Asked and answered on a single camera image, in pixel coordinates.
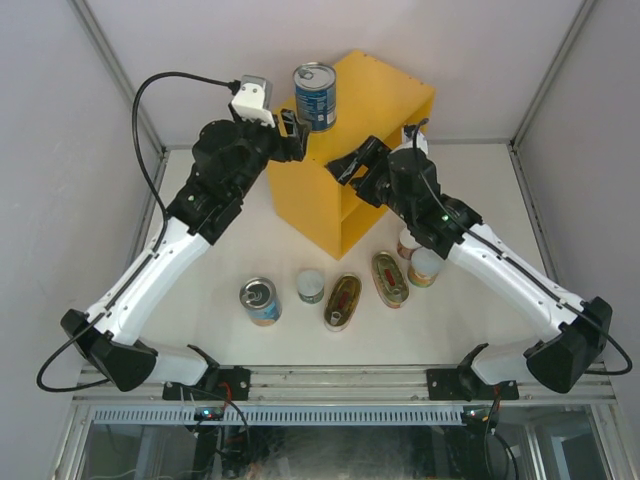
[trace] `yellow box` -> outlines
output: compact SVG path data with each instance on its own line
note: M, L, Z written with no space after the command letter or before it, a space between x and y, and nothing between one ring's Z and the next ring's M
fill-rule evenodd
M353 247L386 212L341 186L324 165L359 147L369 135L395 148L402 127L431 112L435 89L380 60L354 50L334 65L336 123L309 136L302 162L269 162L276 212L335 259ZM295 111L295 97L281 107Z

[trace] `blue can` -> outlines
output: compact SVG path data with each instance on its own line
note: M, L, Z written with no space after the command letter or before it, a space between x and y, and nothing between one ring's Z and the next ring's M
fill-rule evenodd
M282 304L276 286L268 278L256 277L240 289L240 303L256 325L266 327L278 321Z
M298 118L323 132L336 123L336 71L322 63L305 63L293 72Z

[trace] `silver can lid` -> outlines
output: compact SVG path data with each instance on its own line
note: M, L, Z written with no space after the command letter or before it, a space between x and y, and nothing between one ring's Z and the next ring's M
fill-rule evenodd
M293 72L293 82L305 90L322 90L336 81L336 71L329 65L305 63Z
M296 278L298 292L305 297L313 297L324 288L324 275L318 270L303 270Z
M259 310L271 303L275 285L266 278L252 278L240 289L240 301L250 310Z

